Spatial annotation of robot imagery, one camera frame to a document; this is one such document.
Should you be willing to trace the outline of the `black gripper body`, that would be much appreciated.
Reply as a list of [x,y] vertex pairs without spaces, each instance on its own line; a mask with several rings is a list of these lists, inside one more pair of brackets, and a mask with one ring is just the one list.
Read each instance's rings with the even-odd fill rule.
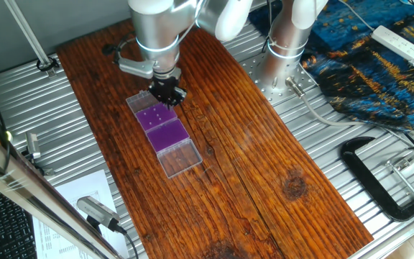
[[158,93],[170,92],[173,94],[173,89],[179,88],[179,83],[180,79],[174,76],[171,76],[169,78],[157,78],[154,76],[148,90],[155,97],[157,97]]

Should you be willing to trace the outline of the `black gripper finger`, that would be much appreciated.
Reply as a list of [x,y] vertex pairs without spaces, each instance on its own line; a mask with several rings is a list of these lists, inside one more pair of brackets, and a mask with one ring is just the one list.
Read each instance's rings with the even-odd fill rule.
[[183,102],[187,96],[187,91],[184,88],[174,88],[172,90],[172,96],[173,96],[173,106],[177,106],[181,102]]
[[169,93],[158,93],[157,99],[159,100],[159,102],[164,104],[168,109],[174,106],[173,95],[170,92]]

